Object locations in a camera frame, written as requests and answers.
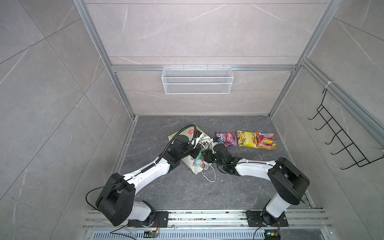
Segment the white paper gift bag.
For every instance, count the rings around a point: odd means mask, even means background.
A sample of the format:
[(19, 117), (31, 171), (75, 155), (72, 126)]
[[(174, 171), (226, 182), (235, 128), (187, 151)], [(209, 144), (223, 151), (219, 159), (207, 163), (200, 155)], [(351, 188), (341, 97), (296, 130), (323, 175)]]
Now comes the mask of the white paper gift bag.
[(210, 138), (206, 133), (204, 133), (200, 128), (197, 127), (197, 130), (200, 131), (202, 134), (200, 135), (199, 143), (197, 144), (198, 147), (201, 147), (201, 151), (199, 155), (194, 159), (192, 156), (187, 156), (182, 159), (182, 162), (195, 174), (201, 173), (203, 177), (208, 180), (209, 182), (213, 183), (216, 181), (216, 172), (214, 171), (214, 179), (210, 180), (205, 176), (203, 171), (207, 171), (211, 163), (208, 163), (205, 160), (205, 157), (203, 156), (203, 152), (205, 150), (211, 149), (212, 146), (209, 147), (209, 145), (213, 142), (213, 139)]

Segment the purple Fox's berries packet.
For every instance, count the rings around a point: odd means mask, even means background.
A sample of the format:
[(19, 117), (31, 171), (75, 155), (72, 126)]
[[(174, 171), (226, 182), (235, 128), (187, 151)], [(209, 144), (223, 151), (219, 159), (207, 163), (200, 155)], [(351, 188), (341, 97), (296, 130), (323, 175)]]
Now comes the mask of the purple Fox's berries packet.
[(238, 137), (236, 132), (215, 132), (215, 139), (218, 143), (227, 147), (237, 147)]

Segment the yellow green snack packet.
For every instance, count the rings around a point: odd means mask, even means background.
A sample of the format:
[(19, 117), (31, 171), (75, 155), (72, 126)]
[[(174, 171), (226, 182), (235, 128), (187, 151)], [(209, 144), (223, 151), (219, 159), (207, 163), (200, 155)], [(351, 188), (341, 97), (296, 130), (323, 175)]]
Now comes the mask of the yellow green snack packet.
[(256, 132), (237, 131), (238, 147), (259, 148)]

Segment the Fox's fruits candy packet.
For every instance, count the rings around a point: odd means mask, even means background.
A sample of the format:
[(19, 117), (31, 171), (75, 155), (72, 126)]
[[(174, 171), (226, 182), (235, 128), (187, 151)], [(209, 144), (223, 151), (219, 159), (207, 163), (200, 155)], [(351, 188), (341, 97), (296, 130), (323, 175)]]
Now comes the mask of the Fox's fruits candy packet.
[(272, 133), (257, 133), (259, 149), (274, 150), (277, 149), (275, 135)]

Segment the teal cherry mint packet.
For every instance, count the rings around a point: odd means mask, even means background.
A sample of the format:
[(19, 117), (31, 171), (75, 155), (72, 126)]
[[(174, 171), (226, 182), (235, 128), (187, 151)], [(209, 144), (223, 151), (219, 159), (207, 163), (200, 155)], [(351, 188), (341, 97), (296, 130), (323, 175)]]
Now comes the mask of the teal cherry mint packet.
[(209, 163), (206, 163), (204, 161), (204, 158), (201, 158), (201, 159), (195, 159), (194, 160), (194, 166), (195, 166), (195, 170), (197, 172), (201, 172), (203, 170), (207, 170), (209, 167), (210, 167), (211, 164)]

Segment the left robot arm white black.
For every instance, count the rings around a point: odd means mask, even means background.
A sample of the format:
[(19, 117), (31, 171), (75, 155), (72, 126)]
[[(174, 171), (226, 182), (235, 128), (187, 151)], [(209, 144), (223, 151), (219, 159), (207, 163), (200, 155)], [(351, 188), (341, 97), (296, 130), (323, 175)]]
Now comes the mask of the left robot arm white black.
[(114, 173), (104, 186), (91, 190), (101, 190), (101, 193), (95, 204), (88, 201), (89, 194), (86, 194), (87, 204), (101, 212), (115, 227), (125, 220), (151, 226), (156, 218), (156, 210), (145, 201), (136, 201), (136, 194), (155, 179), (178, 167), (182, 159), (197, 157), (201, 150), (198, 146), (201, 134), (195, 124), (182, 128), (154, 161), (125, 175)]

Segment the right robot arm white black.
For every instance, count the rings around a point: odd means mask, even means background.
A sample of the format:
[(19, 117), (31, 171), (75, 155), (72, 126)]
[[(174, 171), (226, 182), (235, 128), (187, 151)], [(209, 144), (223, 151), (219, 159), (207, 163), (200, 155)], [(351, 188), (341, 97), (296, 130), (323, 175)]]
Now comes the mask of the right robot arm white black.
[(272, 226), (291, 205), (299, 205), (310, 185), (310, 180), (286, 158), (275, 161), (254, 161), (236, 158), (223, 144), (203, 151), (204, 160), (222, 168), (222, 172), (234, 176), (248, 176), (271, 181), (277, 193), (264, 206), (260, 220)]

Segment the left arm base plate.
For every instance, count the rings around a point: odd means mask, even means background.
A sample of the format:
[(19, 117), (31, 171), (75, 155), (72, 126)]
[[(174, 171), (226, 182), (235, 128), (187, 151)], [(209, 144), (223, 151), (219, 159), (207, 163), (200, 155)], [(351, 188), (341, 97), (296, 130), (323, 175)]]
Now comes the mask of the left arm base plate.
[(146, 220), (129, 220), (128, 227), (136, 227), (136, 228), (166, 228), (168, 226), (169, 221), (169, 212), (160, 211), (151, 213)]

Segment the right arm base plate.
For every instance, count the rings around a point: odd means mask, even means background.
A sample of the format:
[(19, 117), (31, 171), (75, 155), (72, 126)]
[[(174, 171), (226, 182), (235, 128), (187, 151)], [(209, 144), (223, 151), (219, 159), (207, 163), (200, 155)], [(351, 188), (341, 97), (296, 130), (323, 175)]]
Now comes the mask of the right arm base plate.
[(282, 213), (279, 219), (272, 217), (269, 213), (264, 211), (251, 211), (245, 212), (246, 220), (249, 227), (288, 227), (289, 223), (285, 213)]

